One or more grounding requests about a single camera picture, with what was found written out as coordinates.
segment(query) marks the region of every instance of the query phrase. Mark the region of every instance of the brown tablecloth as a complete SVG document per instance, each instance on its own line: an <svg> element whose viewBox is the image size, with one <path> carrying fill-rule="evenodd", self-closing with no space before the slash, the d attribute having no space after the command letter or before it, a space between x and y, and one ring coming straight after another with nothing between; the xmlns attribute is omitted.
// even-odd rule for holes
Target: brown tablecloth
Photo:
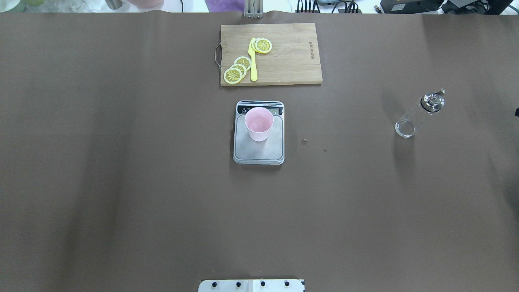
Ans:
<svg viewBox="0 0 519 292"><path fill-rule="evenodd" d="M316 23L322 85L219 86L221 24L286 22ZM514 16L1 14L0 290L518 291L518 32ZM396 135L440 88L445 108ZM233 162L241 99L285 103L283 165Z"/></svg>

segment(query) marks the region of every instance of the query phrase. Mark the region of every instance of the knife handle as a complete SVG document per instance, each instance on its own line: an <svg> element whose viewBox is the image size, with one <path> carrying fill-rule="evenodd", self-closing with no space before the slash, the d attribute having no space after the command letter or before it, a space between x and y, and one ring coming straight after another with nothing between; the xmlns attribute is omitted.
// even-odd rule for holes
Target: knife handle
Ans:
<svg viewBox="0 0 519 292"><path fill-rule="evenodd" d="M251 81L258 80L258 71L256 69L256 53L251 55Z"/></svg>

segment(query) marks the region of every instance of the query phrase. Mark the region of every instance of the purple cloth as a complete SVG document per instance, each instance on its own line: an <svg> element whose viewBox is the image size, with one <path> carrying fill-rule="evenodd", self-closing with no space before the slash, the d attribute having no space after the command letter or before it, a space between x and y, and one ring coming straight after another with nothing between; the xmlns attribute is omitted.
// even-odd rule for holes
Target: purple cloth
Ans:
<svg viewBox="0 0 519 292"><path fill-rule="evenodd" d="M245 9L245 0L206 0L209 12L241 11Z"/></svg>

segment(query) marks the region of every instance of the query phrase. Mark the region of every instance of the wooden cutting board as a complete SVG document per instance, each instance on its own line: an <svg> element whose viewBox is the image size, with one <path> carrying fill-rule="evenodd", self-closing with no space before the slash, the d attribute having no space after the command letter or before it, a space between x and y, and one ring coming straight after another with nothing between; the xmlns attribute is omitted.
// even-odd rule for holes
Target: wooden cutting board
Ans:
<svg viewBox="0 0 519 292"><path fill-rule="evenodd" d="M251 38L267 38L272 50L256 53L258 80L252 82L250 70L238 84L228 84L223 78L225 70L240 56L247 56ZM315 23L222 25L222 69L220 85L292 85L321 84L321 59Z"/></svg>

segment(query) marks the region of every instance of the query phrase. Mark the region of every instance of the yellow knife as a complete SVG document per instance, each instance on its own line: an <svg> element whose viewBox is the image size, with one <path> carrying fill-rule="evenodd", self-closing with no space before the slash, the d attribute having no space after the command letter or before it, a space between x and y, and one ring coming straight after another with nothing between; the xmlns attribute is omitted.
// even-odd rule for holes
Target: yellow knife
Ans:
<svg viewBox="0 0 519 292"><path fill-rule="evenodd" d="M253 37L249 43L249 55L251 56L251 81L258 80L258 71L256 69L256 51L252 48L255 40L256 38Z"/></svg>

